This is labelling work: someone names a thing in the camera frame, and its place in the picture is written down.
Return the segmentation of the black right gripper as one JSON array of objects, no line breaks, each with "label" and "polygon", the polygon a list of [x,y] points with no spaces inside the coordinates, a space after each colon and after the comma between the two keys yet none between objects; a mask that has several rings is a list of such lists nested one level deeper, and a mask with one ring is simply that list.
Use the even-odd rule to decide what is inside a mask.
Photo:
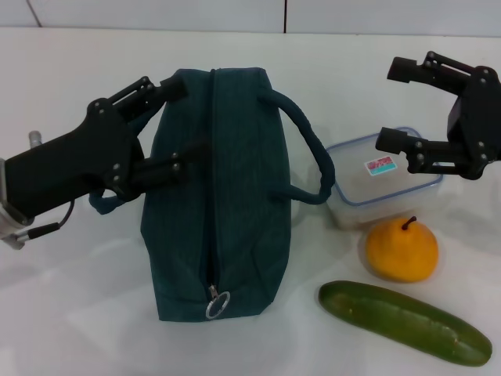
[{"label": "black right gripper", "polygon": [[449,142],[393,128],[380,130],[376,149],[404,153],[409,173],[480,179],[487,165],[500,160],[500,81],[492,68],[473,68],[430,51],[422,64],[395,57],[387,79],[414,81],[458,95],[448,116]]}]

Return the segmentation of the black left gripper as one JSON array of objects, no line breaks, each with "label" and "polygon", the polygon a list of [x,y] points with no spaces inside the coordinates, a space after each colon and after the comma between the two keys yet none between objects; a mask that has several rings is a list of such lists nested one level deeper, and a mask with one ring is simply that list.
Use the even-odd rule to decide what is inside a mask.
[{"label": "black left gripper", "polygon": [[187,96],[183,79],[155,86],[144,76],[110,98],[90,103],[76,129],[6,161],[7,200],[29,219],[102,188],[119,198],[137,198],[189,180],[189,168],[211,156],[207,139],[168,157],[144,158],[124,118],[137,118]]}]

